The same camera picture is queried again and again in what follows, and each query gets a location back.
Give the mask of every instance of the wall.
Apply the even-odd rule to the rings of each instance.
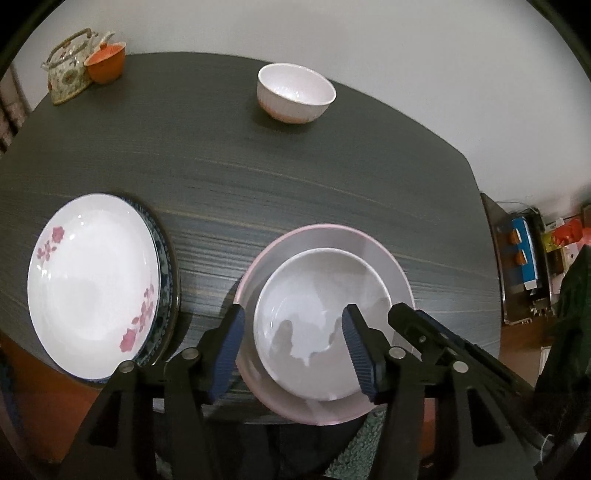
[[[552,214],[591,198],[591,83],[525,0],[66,0],[15,59],[31,106],[47,91],[40,63],[87,26],[130,53],[309,66],[444,138],[495,200]]]

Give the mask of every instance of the curtain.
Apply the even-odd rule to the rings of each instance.
[[[0,157],[12,143],[29,113],[12,66],[0,80]]]

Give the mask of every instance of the teapot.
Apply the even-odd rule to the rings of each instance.
[[[108,32],[101,42],[112,35]],[[74,98],[92,83],[84,61],[93,53],[98,36],[90,28],[80,30],[55,47],[41,64],[47,71],[47,89],[54,105]]]

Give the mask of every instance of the dark wooden table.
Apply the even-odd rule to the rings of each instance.
[[[27,309],[37,236],[74,197],[128,192],[157,213],[174,241],[182,282],[177,350],[218,324],[269,242],[333,222],[384,244],[418,308],[498,355],[495,256],[464,156],[340,84],[319,120],[280,124],[256,102],[262,65],[211,54],[136,55],[114,84],[61,106],[48,97],[39,104],[0,163],[0,329],[55,366]],[[272,419],[239,381],[214,410]]]

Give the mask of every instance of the green fuzzy rug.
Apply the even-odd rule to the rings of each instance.
[[[369,413],[357,435],[325,475],[340,480],[365,480],[374,462],[385,417],[385,409]]]

